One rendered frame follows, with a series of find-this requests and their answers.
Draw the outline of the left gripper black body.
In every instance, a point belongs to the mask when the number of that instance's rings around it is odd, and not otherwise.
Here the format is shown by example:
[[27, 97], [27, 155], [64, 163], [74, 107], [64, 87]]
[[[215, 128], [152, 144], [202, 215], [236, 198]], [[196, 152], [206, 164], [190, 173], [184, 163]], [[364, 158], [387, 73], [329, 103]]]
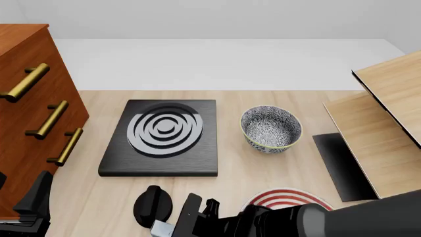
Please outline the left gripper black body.
[[50, 220], [36, 216], [0, 219], [0, 237], [45, 237]]

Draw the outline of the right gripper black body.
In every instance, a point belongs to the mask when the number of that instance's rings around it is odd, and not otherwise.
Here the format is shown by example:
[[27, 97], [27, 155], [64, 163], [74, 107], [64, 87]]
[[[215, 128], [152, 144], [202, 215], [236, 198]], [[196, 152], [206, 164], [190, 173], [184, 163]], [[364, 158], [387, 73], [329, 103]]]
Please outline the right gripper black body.
[[175, 226], [173, 224], [155, 220], [150, 228], [150, 233], [152, 237], [172, 237], [174, 229]]

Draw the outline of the patterned black and white bowl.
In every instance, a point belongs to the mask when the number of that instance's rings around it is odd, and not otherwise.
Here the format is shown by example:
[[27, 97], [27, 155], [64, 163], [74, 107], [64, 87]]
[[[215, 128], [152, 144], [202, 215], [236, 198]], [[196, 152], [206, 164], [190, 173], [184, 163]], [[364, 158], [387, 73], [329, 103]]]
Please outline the patterned black and white bowl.
[[303, 126], [294, 114], [271, 105], [246, 110], [240, 118], [240, 128], [246, 142], [263, 153], [282, 153], [303, 134]]

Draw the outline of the round black stove knob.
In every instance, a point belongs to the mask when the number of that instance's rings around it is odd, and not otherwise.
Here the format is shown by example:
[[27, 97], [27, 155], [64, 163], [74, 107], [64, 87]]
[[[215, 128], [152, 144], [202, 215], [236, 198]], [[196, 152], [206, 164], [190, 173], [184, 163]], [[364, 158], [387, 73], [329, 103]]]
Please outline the round black stove knob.
[[150, 185], [134, 203], [134, 217], [144, 228], [151, 228], [155, 221], [166, 222], [172, 214], [170, 195], [157, 185]]

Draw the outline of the red-brown wooden cabinet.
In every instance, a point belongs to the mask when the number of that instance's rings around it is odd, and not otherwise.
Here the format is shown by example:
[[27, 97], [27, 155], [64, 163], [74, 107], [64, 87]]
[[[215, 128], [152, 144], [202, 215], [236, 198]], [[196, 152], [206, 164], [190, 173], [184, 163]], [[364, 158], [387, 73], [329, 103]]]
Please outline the red-brown wooden cabinet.
[[[54, 173], [48, 163], [58, 157], [69, 137], [65, 132], [83, 128], [89, 114], [51, 37], [47, 24], [0, 24], [0, 92], [9, 92], [25, 76], [25, 68], [50, 66], [18, 102], [0, 98], [0, 171], [7, 176], [0, 189], [0, 219], [15, 219], [13, 207], [24, 197], [41, 171]], [[69, 103], [44, 140], [25, 136], [37, 130], [52, 110], [48, 105]]]

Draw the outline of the flat black stove plate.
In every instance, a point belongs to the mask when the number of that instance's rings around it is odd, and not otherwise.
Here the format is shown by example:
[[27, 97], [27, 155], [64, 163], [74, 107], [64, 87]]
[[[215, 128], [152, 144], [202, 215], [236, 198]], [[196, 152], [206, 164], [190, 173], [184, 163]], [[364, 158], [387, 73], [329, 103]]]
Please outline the flat black stove plate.
[[215, 100], [128, 100], [102, 177], [216, 177]]

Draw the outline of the white plate with red rings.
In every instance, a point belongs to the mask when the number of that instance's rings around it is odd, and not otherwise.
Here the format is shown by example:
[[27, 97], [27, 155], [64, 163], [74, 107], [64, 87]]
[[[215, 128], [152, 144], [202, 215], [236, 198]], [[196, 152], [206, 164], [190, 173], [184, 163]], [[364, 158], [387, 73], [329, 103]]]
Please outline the white plate with red rings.
[[251, 197], [241, 208], [241, 211], [248, 205], [258, 205], [267, 207], [272, 210], [295, 207], [297, 205], [305, 205], [315, 203], [327, 211], [333, 211], [333, 207], [321, 199], [320, 197], [295, 188], [273, 188], [257, 193]]

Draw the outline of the pale wooden two-level shelf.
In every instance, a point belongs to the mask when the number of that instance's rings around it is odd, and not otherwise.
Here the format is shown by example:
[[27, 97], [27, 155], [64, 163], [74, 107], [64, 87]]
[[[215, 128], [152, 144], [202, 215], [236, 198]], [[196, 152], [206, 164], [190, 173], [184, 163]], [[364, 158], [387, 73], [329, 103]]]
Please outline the pale wooden two-level shelf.
[[421, 51], [352, 75], [363, 92], [325, 102], [337, 132], [313, 138], [341, 200], [421, 189]]

